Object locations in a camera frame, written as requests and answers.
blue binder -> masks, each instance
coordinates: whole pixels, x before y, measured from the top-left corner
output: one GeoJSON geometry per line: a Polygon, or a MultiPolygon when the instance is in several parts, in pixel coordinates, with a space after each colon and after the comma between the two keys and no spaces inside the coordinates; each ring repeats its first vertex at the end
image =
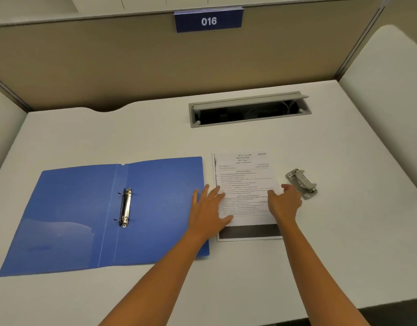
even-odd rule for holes
{"type": "Polygon", "coordinates": [[[203,187],[201,157],[43,171],[0,276],[155,263],[186,231],[203,187]],[[124,188],[133,190],[125,228],[116,221],[124,188]]]}

paper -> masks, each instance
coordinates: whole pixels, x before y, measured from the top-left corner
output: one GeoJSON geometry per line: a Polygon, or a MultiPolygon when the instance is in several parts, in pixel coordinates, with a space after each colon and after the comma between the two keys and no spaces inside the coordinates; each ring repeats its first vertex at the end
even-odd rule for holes
{"type": "Polygon", "coordinates": [[[266,152],[215,153],[216,185],[225,197],[219,216],[234,215],[228,226],[276,223],[267,206],[267,191],[279,186],[266,152]]]}

blue sign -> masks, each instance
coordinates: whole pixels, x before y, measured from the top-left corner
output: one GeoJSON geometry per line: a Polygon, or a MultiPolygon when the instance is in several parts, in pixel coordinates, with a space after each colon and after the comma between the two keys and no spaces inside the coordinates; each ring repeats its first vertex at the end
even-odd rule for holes
{"type": "Polygon", "coordinates": [[[243,8],[227,7],[174,12],[177,33],[242,26],[243,8]]]}

beige partition panel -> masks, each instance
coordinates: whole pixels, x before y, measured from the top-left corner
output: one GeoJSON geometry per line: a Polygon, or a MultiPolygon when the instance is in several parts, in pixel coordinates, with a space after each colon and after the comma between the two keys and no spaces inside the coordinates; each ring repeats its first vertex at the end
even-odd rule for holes
{"type": "Polygon", "coordinates": [[[391,0],[365,36],[355,54],[347,63],[343,70],[343,74],[347,71],[373,34],[380,27],[389,24],[398,27],[417,43],[417,0],[391,0]]]}
{"type": "Polygon", "coordinates": [[[111,110],[332,79],[378,4],[251,7],[239,29],[180,34],[171,13],[0,27],[0,80],[35,110],[111,110]]]}

black bar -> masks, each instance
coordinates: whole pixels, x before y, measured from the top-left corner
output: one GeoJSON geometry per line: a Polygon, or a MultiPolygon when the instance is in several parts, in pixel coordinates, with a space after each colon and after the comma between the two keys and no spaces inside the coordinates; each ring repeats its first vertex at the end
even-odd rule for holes
{"type": "Polygon", "coordinates": [[[226,226],[219,232],[219,239],[259,238],[280,236],[277,224],[226,226]]]}

